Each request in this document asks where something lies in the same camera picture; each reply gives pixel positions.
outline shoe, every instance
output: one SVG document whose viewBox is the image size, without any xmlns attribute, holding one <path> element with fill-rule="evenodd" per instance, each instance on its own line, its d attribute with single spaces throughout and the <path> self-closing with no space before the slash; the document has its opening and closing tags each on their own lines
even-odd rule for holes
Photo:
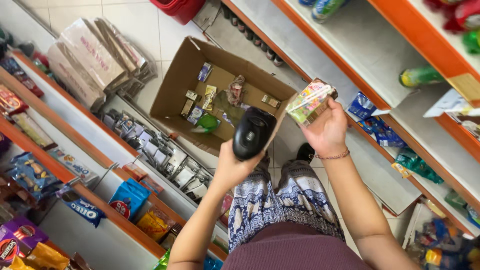
<svg viewBox="0 0 480 270">
<path fill-rule="evenodd" d="M 297 153 L 297 160 L 307 161 L 309 164 L 315 156 L 315 150 L 308 143 L 304 143 L 300 146 L 300 149 Z"/>
</svg>

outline open cardboard box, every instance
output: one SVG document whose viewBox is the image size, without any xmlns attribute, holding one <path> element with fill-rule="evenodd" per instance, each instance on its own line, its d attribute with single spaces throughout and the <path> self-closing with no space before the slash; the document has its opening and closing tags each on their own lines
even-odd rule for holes
<svg viewBox="0 0 480 270">
<path fill-rule="evenodd" d="M 197 76 L 205 62 L 211 63 L 213 70 L 202 82 Z M 212 111 L 207 111 L 221 120 L 220 126 L 209 134 L 191 132 L 195 125 L 181 117 L 180 113 L 187 101 L 187 90 L 202 96 L 197 103 L 202 107 L 207 85 L 216 86 L 219 93 L 227 89 L 238 75 L 245 77 L 243 103 L 267 111 L 277 119 L 268 141 L 270 144 L 285 117 L 285 108 L 298 95 L 297 91 L 245 59 L 193 37 L 186 37 L 175 54 L 150 110 L 150 117 L 178 132 L 198 148 L 218 156 L 221 144 L 230 140 L 234 133 L 234 128 L 222 118 L 223 112 L 215 106 Z M 262 102 L 264 95 L 281 101 L 280 107 L 275 109 Z"/>
</svg>

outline patterned pants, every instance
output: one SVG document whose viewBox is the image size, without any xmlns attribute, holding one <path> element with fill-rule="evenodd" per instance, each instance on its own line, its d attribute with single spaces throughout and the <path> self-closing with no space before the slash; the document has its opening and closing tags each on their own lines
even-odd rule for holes
<svg viewBox="0 0 480 270">
<path fill-rule="evenodd" d="M 308 162 L 287 161 L 278 192 L 272 188 L 266 156 L 255 170 L 235 187 L 228 216 L 228 250 L 248 243 L 268 225 L 288 221 L 345 241 L 338 217 L 326 190 Z"/>
</svg>

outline purple box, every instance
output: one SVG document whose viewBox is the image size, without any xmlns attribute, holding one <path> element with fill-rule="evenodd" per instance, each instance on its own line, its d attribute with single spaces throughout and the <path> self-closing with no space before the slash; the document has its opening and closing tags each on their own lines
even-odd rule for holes
<svg viewBox="0 0 480 270">
<path fill-rule="evenodd" d="M 3 226 L 0 228 L 0 267 L 10 266 L 15 255 L 24 258 L 30 251 L 32 250 L 20 242 L 12 232 Z"/>
<path fill-rule="evenodd" d="M 2 229 L 12 233 L 22 241 L 29 249 L 34 249 L 38 242 L 46 243 L 48 236 L 36 227 L 27 218 L 19 216 L 3 224 Z"/>
</svg>

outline stack of cardboard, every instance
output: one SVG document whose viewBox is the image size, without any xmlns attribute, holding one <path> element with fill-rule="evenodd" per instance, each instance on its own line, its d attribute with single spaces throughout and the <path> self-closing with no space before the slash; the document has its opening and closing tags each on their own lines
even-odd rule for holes
<svg viewBox="0 0 480 270">
<path fill-rule="evenodd" d="M 135 96 L 157 76 L 153 62 L 106 19 L 78 19 L 48 50 L 50 68 L 70 93 L 91 111 L 106 96 Z"/>
</svg>

